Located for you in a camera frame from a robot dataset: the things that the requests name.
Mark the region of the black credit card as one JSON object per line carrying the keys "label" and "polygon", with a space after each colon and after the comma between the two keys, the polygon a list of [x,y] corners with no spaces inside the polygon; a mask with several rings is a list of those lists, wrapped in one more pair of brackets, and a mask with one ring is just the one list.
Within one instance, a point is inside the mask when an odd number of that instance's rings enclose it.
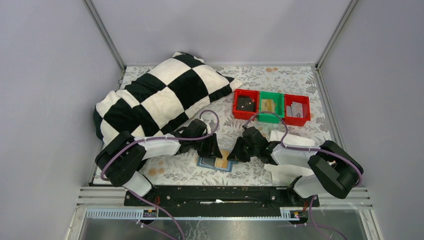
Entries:
{"label": "black credit card", "polygon": [[214,157],[203,157],[201,159],[201,163],[205,166],[214,167],[216,162],[216,158]]}

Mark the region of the blue card holder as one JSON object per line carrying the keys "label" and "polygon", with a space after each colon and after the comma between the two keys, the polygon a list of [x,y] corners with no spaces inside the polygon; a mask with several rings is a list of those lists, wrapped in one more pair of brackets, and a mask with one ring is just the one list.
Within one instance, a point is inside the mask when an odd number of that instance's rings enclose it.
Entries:
{"label": "blue card holder", "polygon": [[214,157],[199,157],[197,160],[197,166],[212,170],[218,170],[222,172],[231,172],[233,168],[233,162],[228,160],[230,151],[226,149],[220,150],[222,158]]}

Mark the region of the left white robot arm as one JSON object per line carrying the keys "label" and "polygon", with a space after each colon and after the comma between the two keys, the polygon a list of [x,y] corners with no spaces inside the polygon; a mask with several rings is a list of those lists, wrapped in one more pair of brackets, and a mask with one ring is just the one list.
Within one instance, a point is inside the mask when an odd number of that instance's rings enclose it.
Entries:
{"label": "left white robot arm", "polygon": [[196,150],[199,157],[222,158],[216,133],[196,118],[164,136],[135,137],[128,131],[119,133],[95,158],[101,176],[114,187],[124,187],[136,194],[144,206],[152,204],[155,192],[151,182],[139,171],[146,160],[159,156],[176,156]]}

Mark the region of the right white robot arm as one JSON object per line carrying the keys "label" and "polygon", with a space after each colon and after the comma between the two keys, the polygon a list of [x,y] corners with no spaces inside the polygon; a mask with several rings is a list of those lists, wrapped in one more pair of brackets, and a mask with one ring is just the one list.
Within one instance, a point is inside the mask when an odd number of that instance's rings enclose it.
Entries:
{"label": "right white robot arm", "polygon": [[249,127],[237,138],[227,159],[246,163],[252,157],[274,166],[291,165],[312,170],[312,175],[299,175],[289,185],[291,189],[286,198],[293,206],[322,193],[345,199],[363,179],[362,166],[332,140],[320,146],[292,145],[281,140],[267,140],[257,128]]}

